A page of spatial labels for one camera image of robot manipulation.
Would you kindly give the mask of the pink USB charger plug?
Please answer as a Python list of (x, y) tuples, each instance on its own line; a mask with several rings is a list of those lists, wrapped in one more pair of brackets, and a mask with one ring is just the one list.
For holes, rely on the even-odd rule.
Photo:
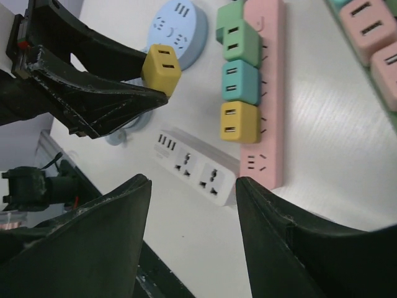
[(371, 57), (370, 71), (389, 110), (396, 112), (396, 42)]

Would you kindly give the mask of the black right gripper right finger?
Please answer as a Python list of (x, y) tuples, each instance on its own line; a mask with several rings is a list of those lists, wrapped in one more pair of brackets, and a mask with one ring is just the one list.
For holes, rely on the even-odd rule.
[(365, 232), (312, 214), (249, 177), (236, 202), (253, 297), (395, 297), (396, 227)]

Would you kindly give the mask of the yellow USB charger plug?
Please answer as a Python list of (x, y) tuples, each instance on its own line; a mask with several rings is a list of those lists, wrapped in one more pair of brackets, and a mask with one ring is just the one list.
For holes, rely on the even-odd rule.
[(171, 97), (181, 78), (181, 67), (174, 49), (169, 45), (152, 44), (146, 54), (141, 76), (150, 89)]

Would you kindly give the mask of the green USB charger plug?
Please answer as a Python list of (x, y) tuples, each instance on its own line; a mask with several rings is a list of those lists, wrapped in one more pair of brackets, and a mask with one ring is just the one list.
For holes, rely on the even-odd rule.
[(223, 57), (243, 60), (259, 69), (262, 62), (262, 37), (244, 19), (228, 22), (223, 30)]

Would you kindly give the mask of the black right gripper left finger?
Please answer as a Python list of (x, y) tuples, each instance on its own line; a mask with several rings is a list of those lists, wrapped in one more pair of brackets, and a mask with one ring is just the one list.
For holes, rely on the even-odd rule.
[(35, 227), (1, 231), (2, 297), (131, 297), (152, 182), (142, 174)]

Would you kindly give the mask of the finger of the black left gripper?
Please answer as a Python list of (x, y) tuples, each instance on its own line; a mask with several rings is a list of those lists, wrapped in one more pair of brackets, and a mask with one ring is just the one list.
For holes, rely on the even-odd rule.
[(41, 45), (25, 54), (23, 66), (33, 87), (33, 110), (52, 114), (79, 136), (104, 137), (168, 102), (161, 91), (79, 71)]

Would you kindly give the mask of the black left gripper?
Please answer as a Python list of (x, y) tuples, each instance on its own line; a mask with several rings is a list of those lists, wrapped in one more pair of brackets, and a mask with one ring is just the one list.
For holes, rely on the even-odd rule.
[(58, 1), (29, 1), (24, 15), (4, 8), (4, 72), (32, 81), (27, 58), (42, 45), (65, 63), (74, 54), (98, 77), (128, 81), (141, 76), (146, 54), (89, 28)]

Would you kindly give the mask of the teal USB charger plug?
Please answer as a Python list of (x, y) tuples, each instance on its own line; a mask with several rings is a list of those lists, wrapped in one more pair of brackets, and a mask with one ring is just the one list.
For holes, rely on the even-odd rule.
[(244, 60), (226, 62), (222, 68), (222, 98), (258, 106), (261, 101), (261, 75), (257, 68)]

